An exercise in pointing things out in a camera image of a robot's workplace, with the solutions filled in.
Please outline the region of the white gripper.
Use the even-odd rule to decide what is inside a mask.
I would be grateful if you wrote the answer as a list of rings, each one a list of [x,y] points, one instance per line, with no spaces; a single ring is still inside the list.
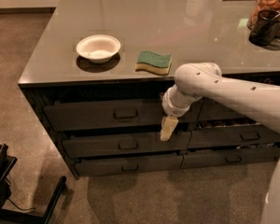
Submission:
[[[201,96],[185,94],[176,85],[166,91],[161,98],[161,106],[164,113],[171,117],[163,117],[161,120],[160,139],[162,141],[170,139],[178,124],[178,118],[187,113],[193,103],[201,99]]]

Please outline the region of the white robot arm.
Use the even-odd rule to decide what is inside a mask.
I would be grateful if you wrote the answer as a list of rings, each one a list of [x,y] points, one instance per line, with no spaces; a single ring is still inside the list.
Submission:
[[[226,78],[214,63],[187,63],[175,71],[175,84],[161,98],[165,117],[161,140],[170,139],[178,119],[206,97],[280,133],[280,86]],[[265,198],[260,224],[280,224],[280,158]]]

